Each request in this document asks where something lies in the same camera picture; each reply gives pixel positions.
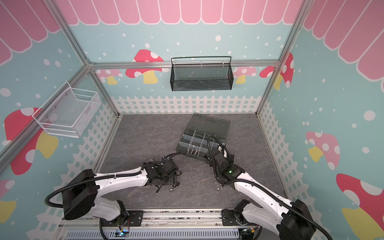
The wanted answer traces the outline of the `silver bolt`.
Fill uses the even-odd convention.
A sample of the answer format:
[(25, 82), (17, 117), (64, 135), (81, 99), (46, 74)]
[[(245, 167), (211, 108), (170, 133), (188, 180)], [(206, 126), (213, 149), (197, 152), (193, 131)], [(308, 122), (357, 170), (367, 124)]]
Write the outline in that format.
[(188, 154), (193, 155), (193, 156), (198, 156), (199, 150), (198, 149), (188, 149)]

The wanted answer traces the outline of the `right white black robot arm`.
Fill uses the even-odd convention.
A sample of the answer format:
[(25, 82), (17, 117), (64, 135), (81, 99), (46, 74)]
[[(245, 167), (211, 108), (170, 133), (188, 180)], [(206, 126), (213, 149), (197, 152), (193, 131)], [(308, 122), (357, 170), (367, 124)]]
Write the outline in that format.
[(258, 203), (238, 204), (235, 215), (240, 224), (252, 223), (274, 232), (281, 240), (310, 240), (320, 231), (328, 240), (332, 236), (316, 223), (301, 200), (292, 202), (269, 190), (243, 168), (234, 164), (234, 155), (215, 136), (208, 135), (207, 160), (214, 169), (216, 180), (224, 187), (245, 194)]

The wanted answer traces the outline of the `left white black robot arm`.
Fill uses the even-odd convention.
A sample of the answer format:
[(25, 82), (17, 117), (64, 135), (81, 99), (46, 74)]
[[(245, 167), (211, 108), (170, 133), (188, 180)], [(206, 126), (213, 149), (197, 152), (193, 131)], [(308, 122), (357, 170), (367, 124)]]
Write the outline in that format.
[(83, 216), (99, 218), (116, 225), (129, 222), (128, 213), (123, 201), (107, 200), (106, 194), (123, 189), (155, 186), (177, 186), (173, 179), (179, 176), (179, 168), (172, 153), (161, 161), (142, 162), (138, 168), (109, 174), (95, 174), (86, 169), (80, 172), (69, 184), (50, 193), (44, 200), (45, 205), (63, 209), (65, 220), (75, 220)]

